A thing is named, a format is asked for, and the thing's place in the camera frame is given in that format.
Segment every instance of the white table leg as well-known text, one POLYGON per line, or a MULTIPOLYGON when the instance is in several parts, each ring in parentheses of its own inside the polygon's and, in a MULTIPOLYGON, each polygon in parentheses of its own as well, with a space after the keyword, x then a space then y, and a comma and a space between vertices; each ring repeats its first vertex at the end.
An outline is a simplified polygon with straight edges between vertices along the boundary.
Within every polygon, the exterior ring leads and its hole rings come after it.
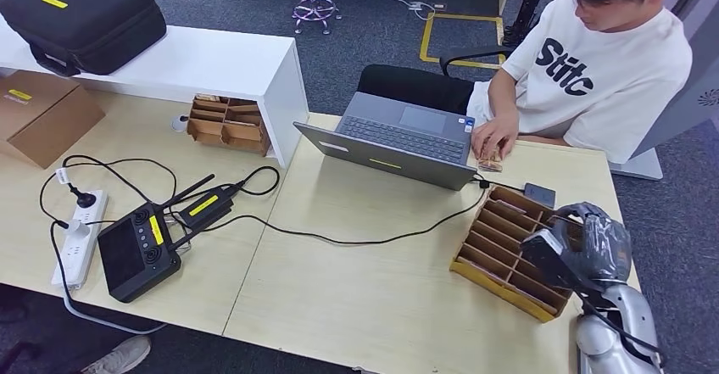
POLYGON ((615 175, 637 177, 650 181, 660 181, 664 178, 659 158, 656 156, 656 150, 653 148, 636 158, 630 159, 624 165, 612 164, 610 162, 609 169, 611 173, 615 175))
POLYGON ((293 122, 304 123, 309 118, 307 95, 304 92, 302 70, 295 44, 282 60, 274 80, 262 99, 258 101, 258 105, 267 132, 270 134, 277 161, 282 168, 287 168, 300 137, 293 122))

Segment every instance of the white shelf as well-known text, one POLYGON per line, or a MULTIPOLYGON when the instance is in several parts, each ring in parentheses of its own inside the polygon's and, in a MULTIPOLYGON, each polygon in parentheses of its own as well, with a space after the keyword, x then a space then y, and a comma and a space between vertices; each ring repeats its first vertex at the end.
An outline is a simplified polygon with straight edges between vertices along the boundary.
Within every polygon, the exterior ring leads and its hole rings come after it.
MULTIPOLYGON (((0 17, 0 69, 47 71, 0 17)), ((291 37, 168 26, 167 35, 112 75, 73 77, 85 87, 190 103, 196 93, 254 100, 277 161, 288 167, 299 141, 293 121, 309 115, 291 37)))

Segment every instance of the laptop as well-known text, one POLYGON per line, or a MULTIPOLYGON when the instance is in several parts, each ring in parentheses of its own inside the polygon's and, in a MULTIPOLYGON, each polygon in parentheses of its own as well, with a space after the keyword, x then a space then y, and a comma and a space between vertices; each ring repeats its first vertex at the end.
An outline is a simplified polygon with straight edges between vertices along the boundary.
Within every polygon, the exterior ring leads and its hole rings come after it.
POLYGON ((323 154, 459 191, 474 119, 357 92, 335 131, 294 122, 323 154))

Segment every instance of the white t-shirt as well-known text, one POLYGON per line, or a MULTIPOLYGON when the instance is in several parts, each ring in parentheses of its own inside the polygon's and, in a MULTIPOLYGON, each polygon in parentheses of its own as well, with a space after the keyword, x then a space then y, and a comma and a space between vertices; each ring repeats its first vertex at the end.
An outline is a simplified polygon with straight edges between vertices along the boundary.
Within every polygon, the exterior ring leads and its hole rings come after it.
MULTIPOLYGON (((636 29, 590 31, 575 0, 554 0, 502 65, 515 80, 519 131, 603 150, 627 162, 682 89, 692 51, 682 22, 663 9, 636 29)), ((475 84, 467 115, 493 118, 488 82, 475 84)))

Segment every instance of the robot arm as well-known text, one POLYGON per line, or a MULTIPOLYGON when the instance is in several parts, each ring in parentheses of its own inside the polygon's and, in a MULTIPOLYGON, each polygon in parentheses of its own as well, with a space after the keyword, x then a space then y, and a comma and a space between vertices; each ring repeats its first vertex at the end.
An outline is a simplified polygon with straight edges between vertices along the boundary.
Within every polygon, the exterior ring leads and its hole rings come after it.
POLYGON ((627 282, 632 272, 632 239, 621 223, 587 202, 562 207, 555 215, 559 219, 552 233, 567 249, 570 248, 566 218, 574 215, 582 219, 584 225, 582 251, 563 255, 567 262, 597 283, 627 282))
POLYGON ((537 232, 521 248, 547 282, 568 287, 581 298, 584 315, 578 319, 577 345, 592 374, 660 373, 651 309, 627 285, 632 270, 629 233, 590 203, 563 207, 555 215, 551 231, 537 232), (583 222, 578 252, 570 246, 569 216, 583 222))

